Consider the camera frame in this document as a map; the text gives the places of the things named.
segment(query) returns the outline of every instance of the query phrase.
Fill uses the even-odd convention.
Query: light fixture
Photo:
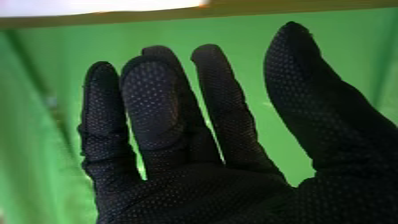
[[[157,11],[205,5],[208,0],[0,0],[0,17],[77,15],[111,11]]]

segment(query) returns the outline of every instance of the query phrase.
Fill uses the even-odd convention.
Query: dotted grip pattern
[[[317,169],[299,188],[258,143],[221,48],[201,46],[192,61],[221,150],[173,51],[143,50],[121,81],[107,62],[89,70],[79,131],[98,224],[397,224],[398,129],[340,79],[308,29],[283,26],[265,58],[272,103]]]

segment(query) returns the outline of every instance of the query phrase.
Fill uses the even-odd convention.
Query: hand
[[[398,129],[342,81],[308,29],[285,25],[265,59],[272,103],[317,169],[299,188],[258,143],[221,48],[200,47],[192,60],[224,160],[171,50],[145,49],[121,85],[107,62],[89,70],[81,135],[98,223],[398,223]]]

